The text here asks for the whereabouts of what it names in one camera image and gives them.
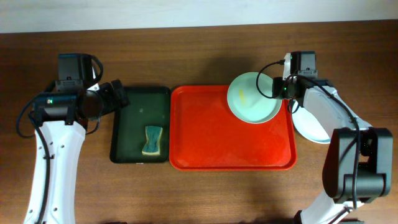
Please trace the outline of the light blue plate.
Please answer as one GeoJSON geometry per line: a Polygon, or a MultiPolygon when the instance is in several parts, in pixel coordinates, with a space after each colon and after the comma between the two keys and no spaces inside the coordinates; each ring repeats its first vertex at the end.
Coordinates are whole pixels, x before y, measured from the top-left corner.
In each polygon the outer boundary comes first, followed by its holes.
{"type": "Polygon", "coordinates": [[[314,115],[299,106],[296,101],[294,101],[292,109],[294,112],[292,114],[294,127],[304,138],[319,144],[330,143],[329,135],[327,135],[314,115]]]}

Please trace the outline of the mint green plate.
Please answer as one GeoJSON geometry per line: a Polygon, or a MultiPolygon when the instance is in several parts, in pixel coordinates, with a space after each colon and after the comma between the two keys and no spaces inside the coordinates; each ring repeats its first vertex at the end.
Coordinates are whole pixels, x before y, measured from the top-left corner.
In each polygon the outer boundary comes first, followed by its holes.
{"type": "Polygon", "coordinates": [[[231,112],[246,123],[261,124],[273,119],[282,100],[268,99],[257,89],[257,72],[236,77],[228,87],[227,102],[231,112]]]}

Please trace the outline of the green yellow sponge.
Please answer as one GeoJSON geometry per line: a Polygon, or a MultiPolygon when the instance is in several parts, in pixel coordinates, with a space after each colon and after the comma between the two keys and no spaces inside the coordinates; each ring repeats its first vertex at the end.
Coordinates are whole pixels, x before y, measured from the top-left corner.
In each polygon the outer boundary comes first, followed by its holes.
{"type": "Polygon", "coordinates": [[[159,126],[146,126],[145,131],[146,143],[142,149],[142,154],[146,156],[159,156],[163,128],[159,126]]]}

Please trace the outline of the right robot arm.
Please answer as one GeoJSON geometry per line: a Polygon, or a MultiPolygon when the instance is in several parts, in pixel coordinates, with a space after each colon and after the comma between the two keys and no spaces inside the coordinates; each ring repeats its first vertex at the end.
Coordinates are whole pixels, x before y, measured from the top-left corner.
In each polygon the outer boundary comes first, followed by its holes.
{"type": "Polygon", "coordinates": [[[294,223],[339,223],[349,213],[386,196],[392,186],[393,136],[374,128],[340,98],[333,84],[318,78],[313,51],[287,53],[272,97],[294,100],[330,138],[322,171],[323,190],[294,216],[294,223]]]}

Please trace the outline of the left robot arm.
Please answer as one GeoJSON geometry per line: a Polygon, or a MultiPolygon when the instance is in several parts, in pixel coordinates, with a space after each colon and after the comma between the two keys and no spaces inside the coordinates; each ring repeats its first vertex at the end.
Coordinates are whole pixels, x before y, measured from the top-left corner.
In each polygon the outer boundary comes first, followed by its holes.
{"type": "Polygon", "coordinates": [[[129,104],[120,80],[100,83],[104,68],[90,54],[60,54],[58,78],[22,109],[32,123],[36,159],[25,223],[74,223],[79,155],[88,122],[129,104]]]}

